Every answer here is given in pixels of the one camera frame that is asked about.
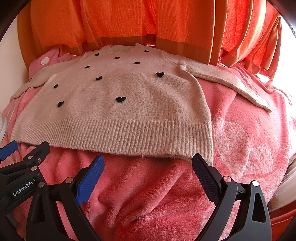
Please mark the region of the orange curtain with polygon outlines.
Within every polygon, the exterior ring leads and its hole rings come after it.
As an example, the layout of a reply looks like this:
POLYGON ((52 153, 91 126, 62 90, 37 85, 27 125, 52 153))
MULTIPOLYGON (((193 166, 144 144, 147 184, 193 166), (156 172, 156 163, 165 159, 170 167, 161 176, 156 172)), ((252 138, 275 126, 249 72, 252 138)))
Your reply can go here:
POLYGON ((27 66, 55 46, 80 56, 140 43, 273 78, 281 22, 267 1, 31 1, 18 15, 18 39, 27 66))

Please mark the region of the beige sweater with black hearts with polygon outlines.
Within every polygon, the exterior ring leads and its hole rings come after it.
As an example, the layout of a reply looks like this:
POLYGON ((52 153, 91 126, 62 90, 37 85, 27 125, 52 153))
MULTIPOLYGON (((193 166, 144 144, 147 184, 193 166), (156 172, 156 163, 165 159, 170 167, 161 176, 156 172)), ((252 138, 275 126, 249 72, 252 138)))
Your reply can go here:
POLYGON ((11 138, 37 145, 126 156, 213 162, 212 120, 199 79, 270 107, 224 67, 136 44, 106 46, 47 66, 17 92, 39 92, 16 119, 11 138))

